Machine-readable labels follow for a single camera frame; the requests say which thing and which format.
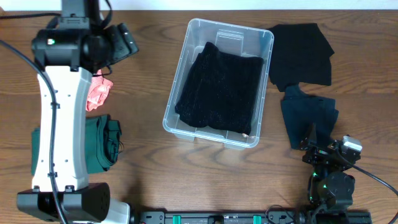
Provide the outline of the pink garment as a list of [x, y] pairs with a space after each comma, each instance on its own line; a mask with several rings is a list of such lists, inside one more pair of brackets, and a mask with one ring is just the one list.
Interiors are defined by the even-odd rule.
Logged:
[[91, 79], [86, 101], [86, 110], [92, 111], [103, 105], [112, 87], [113, 82], [104, 77], [102, 70], [98, 70]]

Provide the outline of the black knit garment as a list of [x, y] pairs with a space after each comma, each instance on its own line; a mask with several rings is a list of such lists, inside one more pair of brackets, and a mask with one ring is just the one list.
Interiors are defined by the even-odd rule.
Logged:
[[195, 128], [250, 134], [263, 65], [263, 58], [224, 53], [207, 42], [188, 72], [175, 112]]

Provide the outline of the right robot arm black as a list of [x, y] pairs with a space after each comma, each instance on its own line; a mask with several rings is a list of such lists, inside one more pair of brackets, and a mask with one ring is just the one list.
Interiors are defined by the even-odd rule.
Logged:
[[300, 143], [305, 151], [302, 161], [313, 167], [308, 181], [308, 200], [313, 216], [321, 213], [344, 213], [353, 204], [355, 179], [345, 171], [361, 158], [362, 145], [351, 136], [343, 136], [327, 146], [317, 142], [312, 124]]

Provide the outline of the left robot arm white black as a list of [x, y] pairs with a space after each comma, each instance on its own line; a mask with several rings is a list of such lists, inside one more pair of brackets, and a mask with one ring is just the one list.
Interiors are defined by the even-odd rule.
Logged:
[[46, 222], [134, 223], [128, 203], [109, 185], [90, 183], [85, 161], [86, 102], [93, 75], [135, 54], [125, 24], [112, 25], [98, 1], [63, 1], [56, 27], [32, 41], [41, 95], [39, 158], [29, 190], [17, 208]]

